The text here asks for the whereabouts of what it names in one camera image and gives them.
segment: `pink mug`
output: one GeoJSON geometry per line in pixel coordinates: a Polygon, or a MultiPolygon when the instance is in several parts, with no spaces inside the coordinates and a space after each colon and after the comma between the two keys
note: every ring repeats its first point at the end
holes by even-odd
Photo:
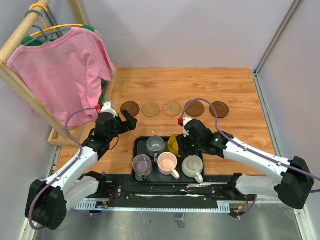
{"type": "Polygon", "coordinates": [[[178,164],[177,157],[171,152],[164,152],[158,157],[158,167],[163,175],[172,175],[174,178],[180,178],[176,170],[178,164]]]}

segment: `yellow mug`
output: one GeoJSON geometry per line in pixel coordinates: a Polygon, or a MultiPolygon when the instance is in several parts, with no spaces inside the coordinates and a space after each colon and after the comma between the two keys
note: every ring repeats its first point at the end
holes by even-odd
{"type": "Polygon", "coordinates": [[[178,146],[178,142],[177,142],[177,139],[176,137],[179,136],[178,134],[175,134],[173,136],[171,136],[169,138],[169,141],[168,141],[168,150],[170,153],[174,154],[176,157],[181,157],[179,155],[179,146],[178,146]]]}

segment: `clothes hanger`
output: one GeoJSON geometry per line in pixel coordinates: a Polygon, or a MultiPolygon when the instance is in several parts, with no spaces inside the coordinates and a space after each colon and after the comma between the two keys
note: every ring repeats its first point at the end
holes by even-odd
{"type": "MultiPolygon", "coordinates": [[[[43,29],[44,32],[50,31],[50,30],[55,30],[57,28],[63,28],[63,27],[83,27],[83,26],[89,26],[89,25],[85,25],[85,24],[76,24],[76,23],[72,23],[72,24],[62,24],[62,25],[57,25],[57,26],[52,26],[52,27],[48,27],[46,29],[43,29]]],[[[101,33],[98,32],[97,30],[94,30],[95,33],[97,33],[100,37],[102,37],[101,33]]],[[[34,37],[38,34],[41,34],[41,31],[37,31],[33,34],[31,34],[31,37],[34,37]]]]}
{"type": "MultiPolygon", "coordinates": [[[[71,30],[71,27],[65,28],[65,29],[58,29],[58,30],[55,30],[55,31],[51,31],[51,32],[48,32],[48,33],[44,33],[43,35],[38,36],[38,37],[36,37],[36,38],[33,38],[32,40],[26,42],[26,43],[24,44],[24,46],[27,46],[28,44],[30,44],[30,43],[32,43],[33,41],[36,41],[36,40],[41,41],[41,40],[40,40],[41,38],[46,38],[48,35],[52,35],[52,36],[53,36],[55,33],[63,32],[63,31],[70,31],[70,30],[71,30]]],[[[44,43],[52,40],[52,38],[53,38],[53,37],[51,37],[51,39],[48,39],[48,40],[46,39],[46,40],[44,41],[44,43]]]]}
{"type": "MultiPolygon", "coordinates": [[[[32,5],[30,6],[29,11],[27,11],[27,12],[25,13],[24,17],[26,17],[29,13],[39,14],[41,17],[44,16],[41,12],[39,12],[39,11],[37,11],[37,10],[33,10],[34,7],[41,7],[41,8],[43,8],[46,12],[48,12],[48,8],[47,8],[47,7],[45,7],[44,5],[42,5],[42,4],[40,4],[40,3],[35,3],[35,4],[32,4],[32,5]]],[[[44,26],[45,29],[48,28],[48,27],[47,27],[47,24],[45,23],[45,21],[43,21],[43,20],[41,20],[41,19],[39,19],[39,18],[37,19],[37,21],[38,21],[38,22],[41,22],[41,23],[43,24],[43,26],[44,26]]]]}
{"type": "MultiPolygon", "coordinates": [[[[37,11],[37,10],[30,9],[30,10],[26,11],[26,13],[24,14],[24,17],[26,17],[29,13],[37,13],[37,14],[39,14],[41,17],[44,16],[41,12],[39,12],[39,11],[37,11]]],[[[43,20],[41,20],[41,19],[39,19],[39,18],[37,19],[37,21],[38,21],[38,22],[41,22],[46,29],[48,28],[47,25],[46,25],[46,23],[45,23],[45,21],[43,21],[43,20]]],[[[43,31],[43,29],[42,29],[41,27],[39,27],[38,25],[33,25],[32,27],[39,29],[40,32],[42,33],[42,35],[45,34],[45,32],[43,31]]]]}

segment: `wooden surface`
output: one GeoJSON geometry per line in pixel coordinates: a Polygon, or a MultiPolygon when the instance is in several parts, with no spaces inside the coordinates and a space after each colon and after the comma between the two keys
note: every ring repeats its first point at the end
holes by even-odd
{"type": "MultiPolygon", "coordinates": [[[[115,86],[117,75],[118,75],[118,66],[114,64],[115,72],[111,76],[112,80],[107,82],[104,86],[102,91],[104,92],[104,100],[108,101],[111,99],[111,93],[115,86]]],[[[89,132],[91,129],[95,127],[96,123],[93,121],[87,122],[81,126],[77,126],[70,130],[69,132],[72,136],[80,141],[81,143],[88,137],[89,132]]],[[[68,137],[64,137],[60,135],[54,128],[51,131],[51,134],[48,138],[48,142],[57,147],[79,147],[75,142],[71,141],[68,137]]]]}
{"type": "Polygon", "coordinates": [[[29,106],[43,117],[51,127],[63,137],[67,138],[65,127],[61,122],[50,112],[47,107],[33,94],[32,91],[21,81],[21,79],[3,62],[0,60],[0,78],[8,84],[8,86],[18,94],[29,106]]]}
{"type": "Polygon", "coordinates": [[[88,21],[86,20],[83,8],[79,0],[68,0],[68,4],[76,23],[88,24],[88,21]]]}
{"type": "MultiPolygon", "coordinates": [[[[219,119],[219,127],[241,141],[274,154],[265,118],[260,106],[256,87],[248,68],[122,68],[112,92],[115,110],[120,113],[126,101],[140,105],[153,101],[159,104],[160,112],[153,117],[140,113],[137,128],[119,137],[115,149],[108,151],[89,171],[106,173],[131,173],[133,146],[141,136],[171,136],[182,133],[177,124],[179,116],[168,117],[162,112],[167,101],[178,101],[181,107],[195,98],[210,102],[225,102],[230,109],[226,118],[219,119]]],[[[215,132],[215,119],[204,104],[204,114],[197,119],[215,132]]],[[[60,169],[77,148],[63,147],[57,164],[60,169]]],[[[259,174],[241,163],[204,155],[206,174],[259,174]]]]}
{"type": "MultiPolygon", "coordinates": [[[[50,0],[39,0],[37,4],[42,4],[45,7],[48,6],[50,0]]],[[[40,6],[35,6],[33,10],[37,10],[40,13],[44,11],[44,9],[40,6]]],[[[21,41],[28,34],[31,27],[35,24],[37,19],[39,18],[39,14],[36,12],[30,12],[21,22],[21,24],[17,27],[11,37],[6,41],[3,47],[0,50],[0,60],[4,63],[7,63],[11,55],[14,51],[19,47],[21,41]]]]}

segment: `wooden floor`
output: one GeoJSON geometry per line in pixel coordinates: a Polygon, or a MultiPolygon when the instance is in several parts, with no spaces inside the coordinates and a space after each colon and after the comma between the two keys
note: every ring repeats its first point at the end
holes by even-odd
{"type": "MultiPolygon", "coordinates": [[[[160,112],[154,117],[140,113],[137,128],[120,135],[115,149],[108,151],[89,171],[106,173],[131,173],[133,146],[141,136],[171,136],[181,134],[177,124],[179,116],[169,117],[162,112],[167,101],[178,101],[181,107],[195,98],[210,102],[222,101],[229,106],[229,115],[219,119],[221,130],[234,135],[241,141],[274,154],[274,149],[261,109],[256,87],[248,68],[121,68],[112,92],[115,110],[120,113],[126,101],[143,104],[153,101],[159,104],[160,112]]],[[[215,132],[215,118],[204,102],[204,114],[200,119],[215,132]]],[[[57,170],[77,152],[77,148],[63,147],[57,170]]],[[[241,163],[204,155],[206,174],[259,174],[258,171],[241,163]]]]}

